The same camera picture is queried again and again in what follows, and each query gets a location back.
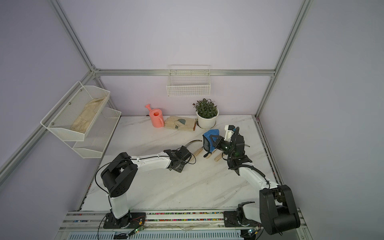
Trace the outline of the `blue microfibre rag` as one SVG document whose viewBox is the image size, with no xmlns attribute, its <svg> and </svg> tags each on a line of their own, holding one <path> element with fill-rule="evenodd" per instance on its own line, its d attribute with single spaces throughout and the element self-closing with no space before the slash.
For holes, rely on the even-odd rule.
<svg viewBox="0 0 384 240">
<path fill-rule="evenodd" d="M 211 129 L 203 134 L 203 149 L 207 152 L 207 155 L 215 150 L 214 141 L 220 134 L 219 129 Z"/>
</svg>

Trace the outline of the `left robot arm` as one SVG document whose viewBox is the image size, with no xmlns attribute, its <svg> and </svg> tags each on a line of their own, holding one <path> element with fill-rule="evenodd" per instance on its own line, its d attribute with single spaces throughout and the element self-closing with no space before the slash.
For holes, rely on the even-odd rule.
<svg viewBox="0 0 384 240">
<path fill-rule="evenodd" d="M 185 165 L 190 164 L 194 155 L 185 146 L 176 150 L 164 150 L 155 155 L 129 156 L 120 153 L 113 161 L 102 166 L 101 177 L 108 194 L 111 212 L 120 220 L 128 215 L 130 207 L 127 192 L 139 172 L 168 169 L 181 173 Z"/>
</svg>

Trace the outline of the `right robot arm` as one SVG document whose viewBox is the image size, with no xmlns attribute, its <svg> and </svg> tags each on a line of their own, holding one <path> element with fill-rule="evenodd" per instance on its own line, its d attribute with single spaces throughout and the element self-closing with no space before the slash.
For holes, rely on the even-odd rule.
<svg viewBox="0 0 384 240">
<path fill-rule="evenodd" d="M 232 129 L 229 141 L 219 135 L 211 135 L 213 146 L 227 156 L 229 170 L 244 178 L 259 192 L 259 201 L 240 203 L 235 212 L 225 212 L 226 223 L 242 227 L 257 223 L 269 235 L 282 234 L 301 226 L 293 192 L 287 185 L 279 185 L 257 169 L 245 152 L 245 140 L 240 128 Z"/>
</svg>

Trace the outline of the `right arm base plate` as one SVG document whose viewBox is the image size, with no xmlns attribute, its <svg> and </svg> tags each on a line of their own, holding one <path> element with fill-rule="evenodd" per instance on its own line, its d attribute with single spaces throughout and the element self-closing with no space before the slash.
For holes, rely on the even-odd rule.
<svg viewBox="0 0 384 240">
<path fill-rule="evenodd" d="M 261 223 L 248 220 L 242 214 L 238 214 L 237 211 L 224 211 L 224 225 L 226 228 L 235 227 L 261 227 Z"/>
</svg>

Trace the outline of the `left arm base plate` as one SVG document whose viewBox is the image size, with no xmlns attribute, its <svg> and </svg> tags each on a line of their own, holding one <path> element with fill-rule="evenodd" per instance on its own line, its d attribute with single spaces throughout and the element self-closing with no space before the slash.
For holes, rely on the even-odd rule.
<svg viewBox="0 0 384 240">
<path fill-rule="evenodd" d="M 122 218 L 117 219 L 113 213 L 106 214 L 103 229 L 137 229 L 145 224 L 146 213 L 128 212 Z"/>
</svg>

